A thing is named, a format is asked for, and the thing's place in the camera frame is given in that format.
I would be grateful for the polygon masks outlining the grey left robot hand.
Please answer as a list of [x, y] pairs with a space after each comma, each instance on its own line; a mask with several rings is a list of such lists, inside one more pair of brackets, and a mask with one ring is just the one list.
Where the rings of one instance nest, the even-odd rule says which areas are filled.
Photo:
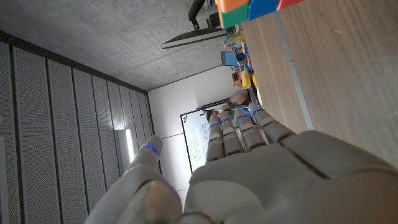
[[260, 105], [210, 118], [206, 162], [186, 196], [143, 144], [88, 223], [396, 223], [397, 169], [318, 131], [294, 133]]

